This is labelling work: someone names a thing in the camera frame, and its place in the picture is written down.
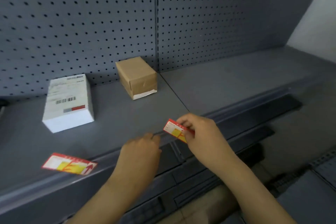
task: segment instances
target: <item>red arrow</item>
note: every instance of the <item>red arrow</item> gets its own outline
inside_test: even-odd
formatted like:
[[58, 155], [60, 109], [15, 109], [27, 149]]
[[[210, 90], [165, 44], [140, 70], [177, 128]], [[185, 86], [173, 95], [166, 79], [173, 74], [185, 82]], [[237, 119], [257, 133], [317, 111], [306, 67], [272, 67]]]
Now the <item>red arrow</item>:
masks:
[[88, 165], [88, 166], [86, 167], [86, 170], [85, 170], [85, 172], [83, 173], [83, 175], [85, 175], [86, 172], [89, 171], [90, 169], [93, 169], [93, 165], [92, 165], [92, 164], [90, 164], [90, 165]]

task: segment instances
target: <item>white wall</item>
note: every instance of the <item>white wall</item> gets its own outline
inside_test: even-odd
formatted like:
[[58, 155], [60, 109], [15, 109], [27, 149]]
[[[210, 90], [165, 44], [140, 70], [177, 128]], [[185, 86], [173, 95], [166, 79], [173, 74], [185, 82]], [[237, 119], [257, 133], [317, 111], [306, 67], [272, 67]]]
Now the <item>white wall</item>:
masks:
[[336, 63], [336, 0], [313, 0], [287, 44]]

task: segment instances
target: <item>right hand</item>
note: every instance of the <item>right hand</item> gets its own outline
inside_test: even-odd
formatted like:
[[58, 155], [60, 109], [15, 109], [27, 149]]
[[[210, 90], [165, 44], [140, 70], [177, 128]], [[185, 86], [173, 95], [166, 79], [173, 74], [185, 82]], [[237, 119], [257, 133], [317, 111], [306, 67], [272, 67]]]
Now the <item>right hand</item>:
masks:
[[217, 176], [237, 159], [213, 120], [188, 113], [176, 122], [195, 130], [195, 136], [187, 130], [182, 132], [188, 147], [195, 157]]

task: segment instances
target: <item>cardboard box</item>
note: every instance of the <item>cardboard box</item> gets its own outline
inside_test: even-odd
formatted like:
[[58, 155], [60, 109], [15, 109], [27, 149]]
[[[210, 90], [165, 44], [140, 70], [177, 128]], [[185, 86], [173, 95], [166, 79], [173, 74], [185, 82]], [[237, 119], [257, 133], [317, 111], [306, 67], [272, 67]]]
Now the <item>cardboard box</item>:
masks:
[[90, 84], [85, 74], [50, 81], [42, 122], [51, 132], [93, 121]]
[[157, 74], [141, 57], [115, 63], [120, 82], [133, 100], [157, 92]]

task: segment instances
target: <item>white box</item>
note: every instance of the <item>white box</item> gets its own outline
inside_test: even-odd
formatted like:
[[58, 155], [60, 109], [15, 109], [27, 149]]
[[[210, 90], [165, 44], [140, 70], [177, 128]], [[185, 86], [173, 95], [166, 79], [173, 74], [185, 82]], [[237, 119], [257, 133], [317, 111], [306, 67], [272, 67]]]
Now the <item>white box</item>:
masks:
[[93, 121], [90, 84], [85, 74], [50, 81], [42, 122], [51, 132]]

